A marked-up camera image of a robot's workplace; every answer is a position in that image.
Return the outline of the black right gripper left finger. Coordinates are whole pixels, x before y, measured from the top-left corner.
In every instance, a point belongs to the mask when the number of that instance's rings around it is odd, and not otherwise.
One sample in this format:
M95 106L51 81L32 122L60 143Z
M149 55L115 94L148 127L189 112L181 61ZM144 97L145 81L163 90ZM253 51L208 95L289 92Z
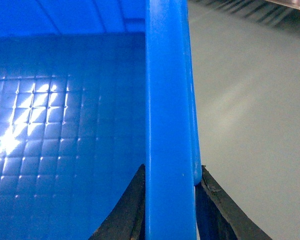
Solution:
M117 204L90 240L144 240L146 168L141 164Z

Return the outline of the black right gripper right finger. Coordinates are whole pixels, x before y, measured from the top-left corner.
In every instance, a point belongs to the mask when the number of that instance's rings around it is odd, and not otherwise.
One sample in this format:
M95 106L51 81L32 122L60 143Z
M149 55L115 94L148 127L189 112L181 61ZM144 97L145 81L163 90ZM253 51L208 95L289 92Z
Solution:
M270 240L218 184L204 165L195 186L196 223L201 240Z

